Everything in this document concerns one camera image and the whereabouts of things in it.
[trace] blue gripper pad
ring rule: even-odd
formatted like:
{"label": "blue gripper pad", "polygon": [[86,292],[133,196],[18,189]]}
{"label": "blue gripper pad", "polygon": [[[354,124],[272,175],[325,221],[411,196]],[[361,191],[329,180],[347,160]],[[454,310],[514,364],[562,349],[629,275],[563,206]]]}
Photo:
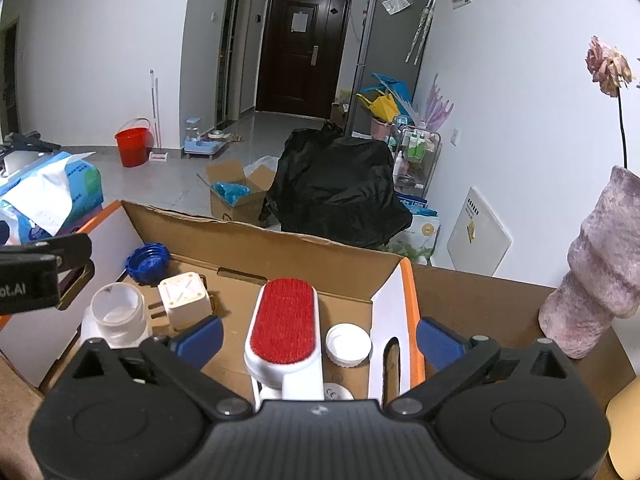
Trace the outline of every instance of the blue gripper pad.
{"label": "blue gripper pad", "polygon": [[418,350],[440,371],[461,358],[469,348],[468,341],[431,317],[423,317],[415,329]]}
{"label": "blue gripper pad", "polygon": [[222,348],[222,320],[208,316],[171,338],[169,348],[191,366],[200,370]]}

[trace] yellow round logo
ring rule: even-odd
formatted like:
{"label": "yellow round logo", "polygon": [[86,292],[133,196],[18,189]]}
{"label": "yellow round logo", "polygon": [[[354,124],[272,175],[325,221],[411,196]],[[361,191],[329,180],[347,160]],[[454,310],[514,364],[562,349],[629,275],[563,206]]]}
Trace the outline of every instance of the yellow round logo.
{"label": "yellow round logo", "polygon": [[422,234],[425,236],[431,236],[436,231],[434,229],[433,224],[425,224],[422,226]]}

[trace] pink flower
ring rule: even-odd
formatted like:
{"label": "pink flower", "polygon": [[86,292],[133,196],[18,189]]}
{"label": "pink flower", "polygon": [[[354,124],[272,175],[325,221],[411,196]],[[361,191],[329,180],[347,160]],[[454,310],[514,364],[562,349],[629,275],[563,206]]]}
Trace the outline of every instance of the pink flower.
{"label": "pink flower", "polygon": [[587,69],[593,74],[593,82],[600,83],[600,90],[611,97],[618,97],[620,83],[631,83],[634,75],[626,58],[597,36],[591,38],[587,51]]}

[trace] refrigerator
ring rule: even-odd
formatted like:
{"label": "refrigerator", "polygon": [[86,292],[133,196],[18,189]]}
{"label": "refrigerator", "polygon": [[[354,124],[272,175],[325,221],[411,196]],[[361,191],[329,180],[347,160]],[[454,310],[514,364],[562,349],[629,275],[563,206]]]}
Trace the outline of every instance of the refrigerator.
{"label": "refrigerator", "polygon": [[362,88],[380,83],[371,77],[372,73],[382,73],[398,81],[404,81],[413,98],[424,54],[423,49],[419,54],[418,63],[414,65],[422,33],[409,62],[405,62],[405,59],[411,50],[422,10],[430,1],[412,0],[407,8],[389,14],[381,0],[369,0],[345,128],[347,136],[352,132],[369,134],[371,117],[355,95]]}

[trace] yellow bag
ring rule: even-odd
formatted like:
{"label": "yellow bag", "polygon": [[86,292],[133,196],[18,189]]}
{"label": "yellow bag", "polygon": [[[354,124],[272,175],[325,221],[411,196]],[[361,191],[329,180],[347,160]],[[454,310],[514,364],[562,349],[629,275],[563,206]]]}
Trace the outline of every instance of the yellow bag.
{"label": "yellow bag", "polygon": [[396,115],[400,114],[400,110],[391,94],[385,94],[380,90],[378,90],[378,92],[380,94],[379,97],[376,97],[373,101],[369,101],[362,94],[356,94],[356,97],[358,97],[377,118],[385,123],[390,123]]}

